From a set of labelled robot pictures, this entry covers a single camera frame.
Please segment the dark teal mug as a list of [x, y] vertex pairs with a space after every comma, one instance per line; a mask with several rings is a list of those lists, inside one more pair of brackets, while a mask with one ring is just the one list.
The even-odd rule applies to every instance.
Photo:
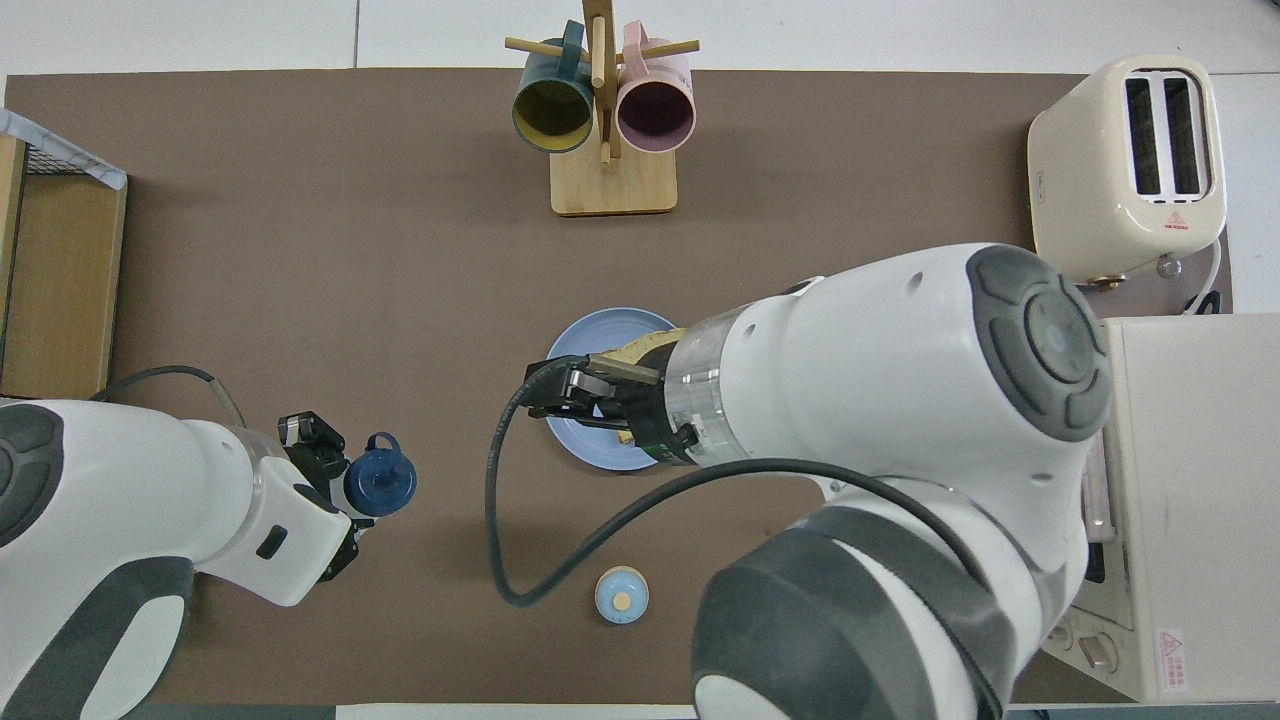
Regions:
[[594, 124], [594, 87], [584, 54], [585, 27], [567, 20], [562, 36], [547, 42], [559, 56], [530, 53], [511, 109], [520, 137], [543, 152], [568, 152], [582, 145]]

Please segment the wooden mug tree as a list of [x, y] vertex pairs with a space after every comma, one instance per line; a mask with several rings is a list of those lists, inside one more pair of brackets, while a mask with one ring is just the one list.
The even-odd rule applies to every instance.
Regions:
[[[590, 63], [594, 124], [590, 137], [575, 150], [545, 152], [550, 158], [550, 208], [561, 217], [671, 211], [678, 202], [676, 152], [682, 146], [668, 152], [643, 152], [621, 138], [616, 108], [627, 23], [620, 29], [614, 27], [612, 0], [581, 0], [581, 5], [582, 18], [577, 22], [585, 27], [582, 56]], [[508, 37], [504, 46], [524, 53], [526, 59], [530, 53], [549, 56], [562, 54], [547, 40], [534, 42]], [[648, 49], [643, 55], [657, 58], [684, 54], [689, 59], [699, 47], [696, 40], [669, 41], [669, 45]]]

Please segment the slice of toast bread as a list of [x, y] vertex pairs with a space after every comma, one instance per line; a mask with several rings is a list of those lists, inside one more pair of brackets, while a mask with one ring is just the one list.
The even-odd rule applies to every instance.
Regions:
[[[631, 342], [626, 343], [625, 346], [596, 352], [604, 355], [605, 357], [620, 360], [622, 363], [640, 364], [640, 361], [650, 351], [678, 342], [685, 336], [687, 328], [684, 327], [677, 327], [668, 331], [655, 331], [640, 336], [636, 340], [632, 340]], [[659, 410], [666, 410], [664, 401], [660, 398], [660, 391], [658, 391], [657, 407]], [[617, 430], [617, 434], [622, 445], [631, 445], [636, 448], [641, 447], [641, 445], [636, 439], [634, 430]]]

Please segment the blue round plate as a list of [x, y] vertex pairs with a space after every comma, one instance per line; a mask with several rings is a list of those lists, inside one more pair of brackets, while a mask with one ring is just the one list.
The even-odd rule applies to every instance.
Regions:
[[[571, 324], [547, 356], [599, 354], [621, 348], [645, 334], [673, 328], [672, 322], [640, 307], [605, 307]], [[548, 418], [547, 424], [566, 451], [593, 468], [640, 471], [657, 465], [657, 460], [643, 450], [622, 443], [614, 430], [584, 427], [556, 416]]]

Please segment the seasoning bottle with navy cap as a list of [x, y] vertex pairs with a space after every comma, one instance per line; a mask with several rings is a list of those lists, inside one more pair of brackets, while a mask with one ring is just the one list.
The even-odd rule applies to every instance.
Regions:
[[417, 471], [389, 432], [367, 438], [364, 454], [348, 466], [340, 484], [343, 500], [360, 515], [389, 516], [404, 509], [419, 488]]

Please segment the cream two-slot toaster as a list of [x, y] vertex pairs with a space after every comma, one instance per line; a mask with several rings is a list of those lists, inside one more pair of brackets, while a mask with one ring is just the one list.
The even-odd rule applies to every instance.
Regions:
[[1210, 73], [1175, 54], [1111, 61], [1030, 123], [1036, 251], [1110, 288], [1215, 243], [1228, 220]]

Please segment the white checkered cloth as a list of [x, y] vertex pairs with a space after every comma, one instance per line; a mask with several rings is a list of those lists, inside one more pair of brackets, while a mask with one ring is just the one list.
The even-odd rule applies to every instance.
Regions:
[[[86, 155], [96, 156], [101, 163], [102, 174], [100, 177], [92, 177], [92, 176], [90, 177], [95, 178], [97, 182], [105, 184], [106, 187], [114, 191], [123, 191], [127, 188], [128, 174], [123, 169], [110, 164], [109, 161], [105, 161], [96, 154], [84, 150], [79, 145], [76, 145], [68, 141], [67, 138], [63, 138], [60, 135], [51, 132], [50, 129], [40, 126], [38, 123], [35, 123], [33, 120], [24, 118], [5, 108], [0, 108], [0, 135], [6, 135], [18, 138], [23, 145], [35, 143], [41, 149], [65, 149], [73, 152], [83, 152]], [[24, 155], [26, 151], [20, 154], [22, 174], [23, 174]]]

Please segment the pink mug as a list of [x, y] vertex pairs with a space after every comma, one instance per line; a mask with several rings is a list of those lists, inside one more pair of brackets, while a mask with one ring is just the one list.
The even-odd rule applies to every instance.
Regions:
[[640, 20], [623, 27], [616, 124], [621, 138], [643, 152], [684, 146], [696, 127], [692, 72], [684, 55], [648, 58], [648, 49], [669, 45], [652, 38]]

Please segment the brown table mat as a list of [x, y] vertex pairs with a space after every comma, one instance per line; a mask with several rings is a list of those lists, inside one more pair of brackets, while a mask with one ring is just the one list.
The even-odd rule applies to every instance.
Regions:
[[[483, 528], [526, 365], [600, 307], [678, 325], [901, 252], [1032, 240], [1030, 122], [1078, 74], [698, 70], [678, 204], [561, 218], [520, 141], [517, 70], [13, 76], [4, 104], [129, 176], [111, 375], [202, 368], [247, 423], [312, 410], [396, 436], [411, 505], [293, 609], [196, 582], [160, 705], [689, 705], [722, 568], [820, 500], [717, 480], [630, 524], [545, 600], [506, 603]], [[637, 569], [646, 612], [596, 612]]]

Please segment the wooden shelf stand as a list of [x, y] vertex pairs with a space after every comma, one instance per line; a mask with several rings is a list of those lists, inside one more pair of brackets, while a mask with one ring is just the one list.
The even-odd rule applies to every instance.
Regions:
[[0, 398], [87, 398], [109, 380], [127, 190], [23, 176], [0, 135]]

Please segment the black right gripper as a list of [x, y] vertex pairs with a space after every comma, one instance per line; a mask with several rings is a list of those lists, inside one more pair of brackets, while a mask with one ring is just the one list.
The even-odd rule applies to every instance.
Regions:
[[[675, 425], [666, 409], [666, 378], [653, 384], [637, 380], [611, 382], [593, 375], [566, 357], [553, 357], [526, 368], [525, 407], [531, 418], [559, 418], [581, 427], [616, 430], [621, 439], [658, 462], [691, 466], [690, 448], [698, 432], [685, 421]], [[602, 407], [599, 398], [612, 398]]]

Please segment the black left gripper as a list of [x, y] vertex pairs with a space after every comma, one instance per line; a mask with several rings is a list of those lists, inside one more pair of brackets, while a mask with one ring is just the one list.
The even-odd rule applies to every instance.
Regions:
[[[276, 420], [276, 433], [291, 461], [307, 483], [333, 507], [344, 511], [342, 482], [349, 470], [346, 439], [315, 411], [294, 413]], [[339, 512], [348, 530], [320, 575], [320, 582], [335, 579], [358, 557], [358, 539], [376, 525], [376, 518]]]

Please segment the cream toaster oven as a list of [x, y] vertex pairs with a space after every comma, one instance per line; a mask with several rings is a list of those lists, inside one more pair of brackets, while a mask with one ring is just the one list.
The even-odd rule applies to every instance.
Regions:
[[1043, 651], [1146, 705], [1280, 705], [1280, 314], [1103, 332], [1089, 562]]

